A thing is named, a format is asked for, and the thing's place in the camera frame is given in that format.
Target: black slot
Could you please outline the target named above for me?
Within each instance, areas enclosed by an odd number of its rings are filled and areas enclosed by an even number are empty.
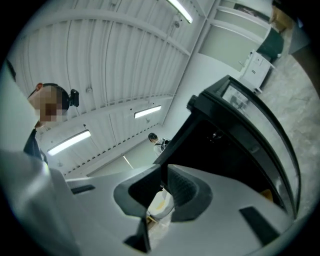
[[[264,246],[279,236],[278,232],[255,208],[247,207],[239,211]]]
[[[71,188],[71,192],[76,195],[76,194],[80,194],[86,191],[90,191],[90,190],[94,190],[95,187],[92,185],[84,185],[84,186],[78,186],[78,187],[74,187]]]

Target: man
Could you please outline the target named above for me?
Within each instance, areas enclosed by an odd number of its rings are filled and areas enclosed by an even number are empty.
[[[16,72],[8,60],[7,65],[14,81],[16,81]],[[43,127],[46,122],[57,121],[57,116],[65,114],[69,106],[79,106],[79,93],[75,89],[72,89],[70,93],[68,95],[62,87],[55,83],[38,83],[36,85],[28,100],[36,110],[39,121],[25,144],[23,150],[25,153],[47,163],[46,155],[41,151],[36,141],[36,128]]]
[[[158,136],[153,132],[149,133],[148,139],[150,142],[154,143],[153,150],[157,157],[160,156],[170,142],[170,140],[165,138],[158,139]]]

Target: ceiling light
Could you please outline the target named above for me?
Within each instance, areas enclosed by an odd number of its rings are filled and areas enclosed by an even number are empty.
[[[187,10],[178,2],[178,0],[167,0],[174,8],[178,10],[179,13],[191,24],[193,19]]]
[[[59,153],[62,150],[65,150],[66,148],[72,146],[73,144],[78,143],[79,141],[84,140],[85,138],[90,137],[90,131],[89,130],[84,130],[83,132],[80,132],[65,141],[59,143],[58,145],[48,149],[48,154],[51,156],[54,156],[55,154]]]
[[[148,115],[148,114],[150,114],[150,113],[159,111],[160,109],[161,109],[161,106],[154,106],[154,107],[151,107],[151,108],[148,108],[148,109],[139,111],[139,112],[135,112],[135,113],[134,113],[134,118],[143,117],[143,116]]]
[[[127,159],[125,156],[123,156],[123,158],[124,158],[124,160],[128,163],[128,165],[130,165],[131,169],[134,169],[134,168],[132,167],[132,165],[129,163],[128,159]]]

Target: distant person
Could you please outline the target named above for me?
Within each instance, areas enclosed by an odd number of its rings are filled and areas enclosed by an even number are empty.
[[[154,143],[153,151],[157,157],[160,156],[170,142],[170,140],[166,138],[158,139],[158,136],[153,132],[149,133],[148,139],[150,142]]]

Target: black machine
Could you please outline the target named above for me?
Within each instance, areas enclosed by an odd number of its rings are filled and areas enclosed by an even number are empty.
[[[301,175],[292,144],[269,108],[230,76],[192,96],[191,115],[154,162],[177,164],[272,192],[274,203],[297,217]]]

